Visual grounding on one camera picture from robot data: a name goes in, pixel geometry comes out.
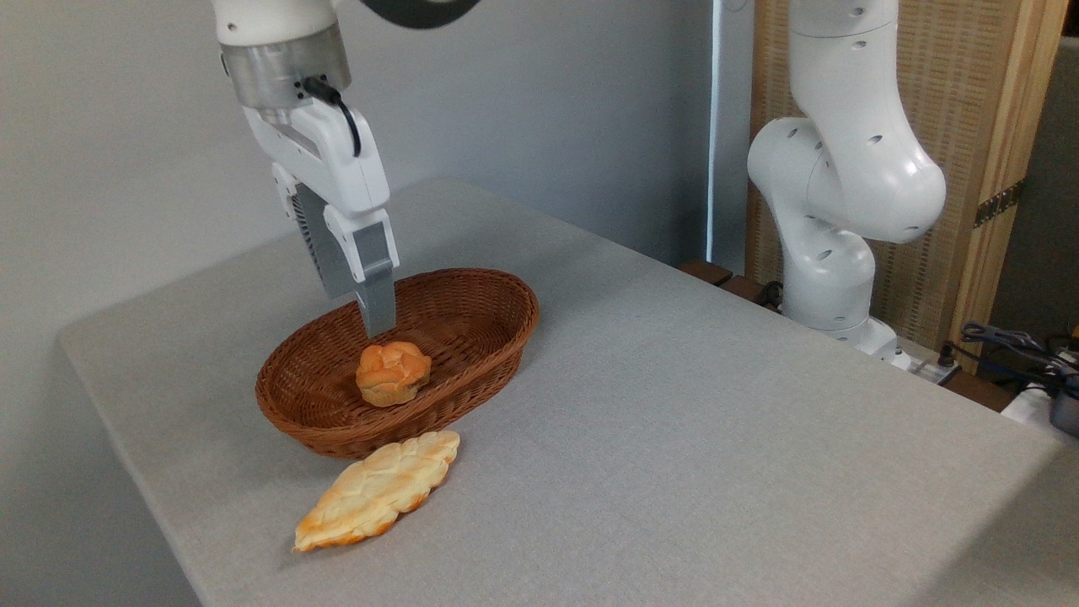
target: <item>brown wicker basket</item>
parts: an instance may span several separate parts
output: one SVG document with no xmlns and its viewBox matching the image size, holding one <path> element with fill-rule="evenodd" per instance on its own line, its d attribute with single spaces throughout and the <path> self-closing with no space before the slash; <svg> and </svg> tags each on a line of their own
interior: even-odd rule
<svg viewBox="0 0 1079 607">
<path fill-rule="evenodd" d="M 497 270 L 438 270 L 398 280 L 395 290 L 397 327 L 375 340 L 367 339 L 351 302 L 270 355 L 255 396 L 278 430 L 317 454 L 347 459 L 440 430 L 509 383 L 540 319 L 532 289 Z M 404 405 L 370 406 L 355 384 L 359 355 L 396 341 L 432 358 L 431 383 Z"/>
</svg>

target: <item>table surface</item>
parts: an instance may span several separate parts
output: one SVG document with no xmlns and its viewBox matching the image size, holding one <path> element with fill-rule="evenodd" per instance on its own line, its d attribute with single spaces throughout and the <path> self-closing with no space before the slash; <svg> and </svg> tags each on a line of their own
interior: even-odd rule
<svg viewBox="0 0 1079 607">
<path fill-rule="evenodd" d="M 401 275 L 514 272 L 543 318 L 451 426 L 446 484 L 379 538 L 290 552 L 347 465 L 252 394 L 343 302 L 298 235 L 62 333 L 205 605 L 1079 604 L 1079 452 L 470 185 L 391 213 Z"/>
</svg>

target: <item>white wall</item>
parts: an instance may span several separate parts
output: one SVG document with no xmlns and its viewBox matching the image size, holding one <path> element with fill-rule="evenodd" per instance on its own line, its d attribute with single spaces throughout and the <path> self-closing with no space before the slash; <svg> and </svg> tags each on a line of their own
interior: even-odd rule
<svg viewBox="0 0 1079 607">
<path fill-rule="evenodd" d="M 345 98 L 392 189 L 457 176 L 664 260 L 699 254 L 708 0 L 484 0 L 434 32 L 341 12 Z M 194 601 L 55 336 L 292 229 L 213 31 L 206 0 L 0 0 L 5 606 Z"/>
</svg>

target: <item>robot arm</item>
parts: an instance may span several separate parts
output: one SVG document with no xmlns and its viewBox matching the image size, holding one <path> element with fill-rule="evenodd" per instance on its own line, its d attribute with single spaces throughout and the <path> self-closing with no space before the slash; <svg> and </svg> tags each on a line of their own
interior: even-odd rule
<svg viewBox="0 0 1079 607">
<path fill-rule="evenodd" d="M 341 100 L 351 75 L 340 0 L 211 1 L 222 64 L 327 294 L 354 291 L 369 335 L 393 329 L 390 187 L 367 121 Z M 446 25 L 477 1 L 364 0 L 414 28 Z"/>
<path fill-rule="evenodd" d="M 885 360 L 896 335 L 869 316 L 861 236 L 918 237 L 945 193 L 900 102 L 898 13 L 898 0 L 791 0 L 791 92 L 808 118 L 770 122 L 749 154 L 783 248 L 783 314 Z"/>
</svg>

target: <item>bread roll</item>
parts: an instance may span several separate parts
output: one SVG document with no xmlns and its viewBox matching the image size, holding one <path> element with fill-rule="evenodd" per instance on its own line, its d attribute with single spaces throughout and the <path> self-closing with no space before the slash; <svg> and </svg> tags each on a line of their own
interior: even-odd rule
<svg viewBox="0 0 1079 607">
<path fill-rule="evenodd" d="M 408 342 L 368 346 L 359 357 L 356 386 L 375 408 L 400 405 L 415 398 L 431 378 L 431 357 Z"/>
</svg>

